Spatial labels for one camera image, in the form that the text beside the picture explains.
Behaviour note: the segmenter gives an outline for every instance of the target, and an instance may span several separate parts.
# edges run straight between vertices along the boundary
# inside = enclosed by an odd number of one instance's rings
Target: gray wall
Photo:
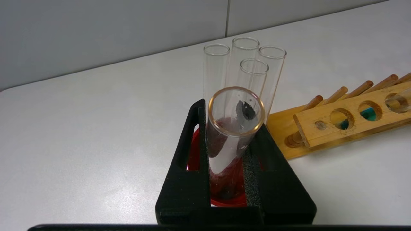
[[[230,0],[227,35],[300,21],[384,0]]]
[[[379,1],[0,0],[0,90]]]

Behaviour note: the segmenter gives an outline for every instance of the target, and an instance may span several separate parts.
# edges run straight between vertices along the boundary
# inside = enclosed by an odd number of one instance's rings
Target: wooden test tube rack
[[[287,159],[411,124],[411,111],[396,113],[385,104],[387,97],[411,88],[411,73],[402,78],[391,75],[373,86],[366,81],[349,94],[340,88],[326,100],[318,95],[307,105],[270,114],[267,128]],[[375,121],[365,119],[360,112],[372,107]],[[331,114],[340,112],[333,120]],[[342,129],[339,121],[348,122]]]

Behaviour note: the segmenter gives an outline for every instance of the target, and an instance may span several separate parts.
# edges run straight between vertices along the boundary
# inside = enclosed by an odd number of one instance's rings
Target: test tube rim
[[[252,40],[252,41],[256,42],[257,45],[252,46],[252,47],[242,47],[242,46],[238,46],[238,45],[236,44],[236,41],[237,41],[237,40],[240,40],[240,39]],[[252,50],[258,49],[258,48],[260,47],[260,41],[258,41],[258,39],[252,38],[252,37],[235,37],[235,38],[233,39],[233,44],[232,44],[232,46],[235,46],[235,47],[238,48],[238,49],[247,50],[247,51],[252,51]]]
[[[252,130],[249,130],[249,131],[244,132],[244,133],[231,132],[231,131],[229,131],[229,130],[226,130],[226,129],[220,127],[220,126],[218,125],[217,121],[214,119],[214,117],[213,117],[213,115],[212,115],[212,105],[213,105],[213,103],[214,103],[214,99],[215,99],[218,95],[220,95],[221,93],[223,93],[223,92],[225,92],[225,91],[229,91],[229,90],[239,90],[239,91],[246,92],[247,94],[249,94],[249,95],[251,95],[253,98],[255,98],[255,99],[257,100],[258,104],[260,105],[260,108],[261,108],[261,111],[260,111],[261,117],[260,117],[260,120],[259,120],[258,124],[257,124]],[[209,119],[210,119],[210,121],[211,121],[212,126],[213,126],[217,131],[219,131],[219,132],[221,132],[221,133],[223,133],[223,134],[226,134],[226,135],[228,135],[228,136],[232,136],[232,137],[245,137],[245,136],[249,136],[249,135],[252,135],[252,134],[256,133],[256,132],[260,129],[260,127],[263,125],[263,123],[264,123],[264,117],[265,117],[265,116],[266,116],[266,113],[265,113],[265,109],[264,109],[264,104],[263,104],[263,102],[261,101],[261,99],[260,99],[254,92],[252,92],[252,91],[250,91],[250,90],[248,90],[248,89],[246,89],[246,88],[239,87],[239,86],[226,87],[226,88],[223,88],[223,89],[217,91],[217,92],[211,97],[211,99],[210,99],[210,101],[209,101],[209,103],[208,103],[208,117],[209,117]]]
[[[267,49],[267,48],[274,48],[274,49],[280,50],[284,53],[284,55],[282,55],[282,56],[269,56],[269,55],[266,55],[262,52],[262,50]],[[265,58],[268,58],[268,59],[285,59],[285,57],[287,56],[287,51],[285,49],[279,47],[279,46],[262,46],[258,49],[258,52],[261,56],[263,56]]]
[[[263,72],[250,72],[250,71],[247,71],[246,69],[244,69],[244,68],[242,67],[243,62],[247,62],[247,61],[251,61],[251,60],[252,60],[252,61],[257,61],[257,62],[260,62],[260,63],[264,64],[264,65],[267,67],[267,69],[266,69],[265,71],[263,71]],[[256,59],[256,58],[247,58],[247,59],[244,59],[243,61],[240,62],[240,70],[243,71],[243,72],[245,72],[245,73],[247,73],[247,74],[250,74],[250,75],[265,75],[265,74],[267,74],[268,71],[270,70],[270,67],[268,66],[268,64],[267,64],[266,62],[261,61],[261,60],[259,60],[259,59]]]
[[[211,52],[207,51],[207,48],[212,47],[212,46],[222,46],[222,47],[226,48],[227,51],[224,52],[224,53],[211,53]],[[213,43],[213,44],[205,45],[203,50],[204,50],[204,53],[206,55],[211,55],[211,56],[224,56],[224,55],[228,55],[230,53],[230,47],[225,45],[225,44],[221,44],[221,43]]]

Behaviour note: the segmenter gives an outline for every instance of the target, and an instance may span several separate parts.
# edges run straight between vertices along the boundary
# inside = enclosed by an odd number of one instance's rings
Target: white tabletop
[[[411,72],[409,9],[392,0],[245,34],[288,51],[272,112]],[[203,46],[0,93],[0,227],[156,223],[188,110],[202,97]],[[403,127],[290,161],[317,205],[314,223],[411,224],[410,140]]]

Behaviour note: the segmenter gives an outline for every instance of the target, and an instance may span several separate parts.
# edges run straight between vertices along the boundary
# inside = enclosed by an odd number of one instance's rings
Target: glass test tube
[[[203,50],[203,97],[208,106],[210,98],[225,85],[230,48],[224,44],[209,44]]]
[[[240,62],[244,59],[257,57],[259,47],[260,42],[251,37],[236,37],[233,39],[226,87],[236,86]]]
[[[396,113],[404,113],[411,110],[411,88],[395,94],[386,99],[387,107]]]
[[[241,157],[264,122],[259,97],[242,87],[223,88],[208,106],[207,148],[211,196],[231,199],[244,193]]]
[[[268,70],[268,65],[261,60],[255,58],[245,59],[240,62],[236,86],[246,88],[260,96]]]
[[[287,52],[277,46],[262,46],[259,49],[259,57],[261,61],[268,64],[270,71],[267,74],[266,83],[262,93],[259,95],[266,107],[265,122],[270,114],[272,103],[274,101],[275,92],[277,91],[278,81],[280,79],[284,59]]]

